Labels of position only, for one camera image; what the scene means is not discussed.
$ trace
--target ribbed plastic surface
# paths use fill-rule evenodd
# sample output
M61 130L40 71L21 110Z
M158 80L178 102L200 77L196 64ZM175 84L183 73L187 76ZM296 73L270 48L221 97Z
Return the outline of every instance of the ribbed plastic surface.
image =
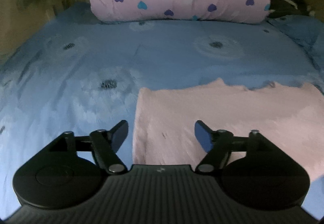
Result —
M313 224L300 207L267 212L228 198L213 177L190 166L135 165L107 179L100 192L69 209L45 211L23 206L8 224Z

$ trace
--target circular cover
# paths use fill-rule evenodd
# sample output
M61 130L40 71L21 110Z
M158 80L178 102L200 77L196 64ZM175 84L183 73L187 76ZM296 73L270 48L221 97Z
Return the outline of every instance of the circular cover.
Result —
M41 209L62 209L93 196L102 183L100 169L77 156L48 153L18 169L14 191L21 204Z
M300 205L309 189L309 177L297 163L281 163L273 156L238 159L224 168L221 182L238 203L261 210Z

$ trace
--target pink blanket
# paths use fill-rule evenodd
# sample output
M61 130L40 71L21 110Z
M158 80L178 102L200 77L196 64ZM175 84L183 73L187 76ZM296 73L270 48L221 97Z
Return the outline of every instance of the pink blanket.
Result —
M190 164L206 155L194 136L202 120L211 129L248 136L257 129L308 172L324 174L324 97L313 85L274 83L259 90L227 86L221 79L185 90L151 91L138 97L133 136L134 164ZM244 153L233 153L234 161Z

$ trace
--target white heart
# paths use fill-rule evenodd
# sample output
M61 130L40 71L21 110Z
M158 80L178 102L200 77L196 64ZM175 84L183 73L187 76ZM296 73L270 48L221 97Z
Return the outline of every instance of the white heart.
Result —
M192 4L192 0L183 0L183 3L185 5L190 5L190 4Z
M239 11L234 11L233 14L232 14L232 17L237 17L239 14L240 14Z

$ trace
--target blue bedsheet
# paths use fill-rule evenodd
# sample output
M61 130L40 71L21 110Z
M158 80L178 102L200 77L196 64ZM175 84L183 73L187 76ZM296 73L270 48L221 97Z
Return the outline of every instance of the blue bedsheet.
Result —
M269 23L147 21L102 24L77 3L31 37L0 70L0 218L19 207L15 171L63 131L130 133L118 155L132 164L137 94L207 84L323 86L300 46Z
M269 19L269 23L302 46L324 78L324 23L302 15Z

